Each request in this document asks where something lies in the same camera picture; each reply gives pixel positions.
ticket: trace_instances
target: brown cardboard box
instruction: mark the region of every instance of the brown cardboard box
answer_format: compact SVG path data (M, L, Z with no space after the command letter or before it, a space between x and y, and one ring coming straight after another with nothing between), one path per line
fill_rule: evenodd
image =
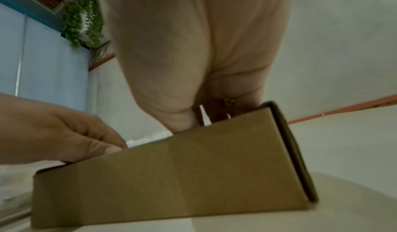
M307 209L318 201L277 106L39 171L32 226Z

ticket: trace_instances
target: fingernail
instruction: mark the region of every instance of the fingernail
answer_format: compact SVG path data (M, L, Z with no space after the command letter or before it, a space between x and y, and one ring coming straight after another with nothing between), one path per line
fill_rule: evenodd
M120 152L122 149L116 146L111 146L105 150L105 154Z

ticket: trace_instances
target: potted plant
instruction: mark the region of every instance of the potted plant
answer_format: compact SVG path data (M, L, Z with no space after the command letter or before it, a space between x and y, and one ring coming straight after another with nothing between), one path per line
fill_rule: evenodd
M64 9L62 29L73 48L78 48L82 42L97 48L108 41L108 38L103 39L104 25L98 0L67 2Z

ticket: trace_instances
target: hand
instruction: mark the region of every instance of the hand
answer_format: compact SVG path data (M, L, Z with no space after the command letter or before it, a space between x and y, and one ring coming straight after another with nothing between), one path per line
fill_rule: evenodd
M0 94L0 165L78 162L126 147L121 136L94 115Z
M174 133L200 124L200 105L211 122L260 105L290 11L290 0L100 4L137 104Z

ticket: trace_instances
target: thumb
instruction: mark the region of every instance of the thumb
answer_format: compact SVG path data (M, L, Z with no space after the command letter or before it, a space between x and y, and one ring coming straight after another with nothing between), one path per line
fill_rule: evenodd
M122 149L96 139L74 133L63 143L56 160L64 162L79 162L101 155L119 152Z

